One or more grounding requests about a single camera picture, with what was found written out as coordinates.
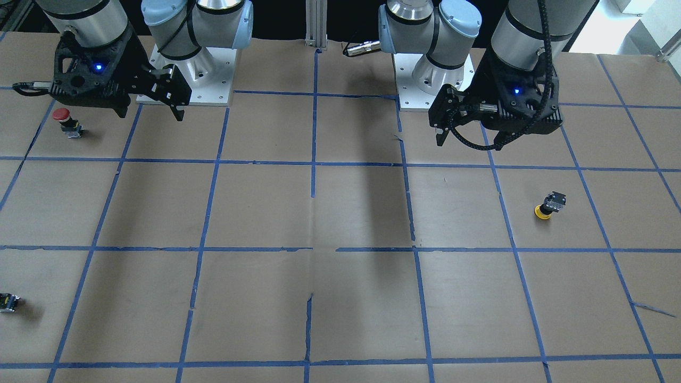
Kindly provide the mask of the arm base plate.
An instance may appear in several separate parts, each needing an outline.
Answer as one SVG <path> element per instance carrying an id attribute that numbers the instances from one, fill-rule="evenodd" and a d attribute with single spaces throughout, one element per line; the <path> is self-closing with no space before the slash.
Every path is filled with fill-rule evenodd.
<path id="1" fill-rule="evenodd" d="M 241 50 L 230 48 L 203 48 L 195 57 L 184 61 L 169 61 L 156 46 L 151 51 L 150 62 L 155 68 L 174 63 L 187 80 L 192 94 L 189 106 L 221 106 L 231 104 L 234 73 Z"/>
<path id="2" fill-rule="evenodd" d="M 424 54 L 394 54 L 393 60 L 402 111 L 427 112 L 443 85 L 465 91 L 475 73 L 470 55 L 454 70 L 436 67 Z"/>

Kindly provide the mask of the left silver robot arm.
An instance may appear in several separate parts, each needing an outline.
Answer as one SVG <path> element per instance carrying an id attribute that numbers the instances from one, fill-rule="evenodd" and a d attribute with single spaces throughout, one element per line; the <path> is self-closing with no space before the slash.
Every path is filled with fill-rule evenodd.
<path id="1" fill-rule="evenodd" d="M 379 8 L 384 52 L 419 54 L 413 76 L 435 99 L 428 110 L 436 145 L 452 134 L 479 151 L 500 151 L 527 134 L 563 124 L 554 59 L 587 18 L 592 1 L 510 1 L 469 87 L 455 81 L 483 17 L 467 1 L 388 1 Z"/>

